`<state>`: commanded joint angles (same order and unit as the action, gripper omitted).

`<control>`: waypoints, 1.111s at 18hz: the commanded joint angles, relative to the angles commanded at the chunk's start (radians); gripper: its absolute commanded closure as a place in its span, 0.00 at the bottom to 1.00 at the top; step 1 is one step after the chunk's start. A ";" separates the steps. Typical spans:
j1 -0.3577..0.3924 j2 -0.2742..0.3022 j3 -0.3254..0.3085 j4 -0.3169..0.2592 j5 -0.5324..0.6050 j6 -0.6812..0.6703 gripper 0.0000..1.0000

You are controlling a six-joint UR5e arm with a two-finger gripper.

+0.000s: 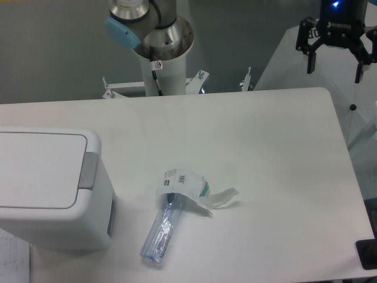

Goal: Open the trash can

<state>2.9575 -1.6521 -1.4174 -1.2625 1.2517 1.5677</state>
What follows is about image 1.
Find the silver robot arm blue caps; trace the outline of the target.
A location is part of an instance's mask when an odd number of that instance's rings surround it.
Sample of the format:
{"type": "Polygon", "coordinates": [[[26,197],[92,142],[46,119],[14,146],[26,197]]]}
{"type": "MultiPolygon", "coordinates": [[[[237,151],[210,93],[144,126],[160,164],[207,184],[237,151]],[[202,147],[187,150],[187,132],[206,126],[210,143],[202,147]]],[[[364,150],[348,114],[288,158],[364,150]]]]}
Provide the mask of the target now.
{"type": "MultiPolygon", "coordinates": [[[[296,50],[308,57],[307,73],[315,70],[321,45],[348,49],[356,58],[355,83],[363,67],[376,63],[376,27],[365,25],[366,1],[321,1],[319,19],[300,22],[296,50]]],[[[110,1],[104,25],[115,42],[127,49],[142,45],[153,31],[177,22],[175,1],[110,1]]]]}

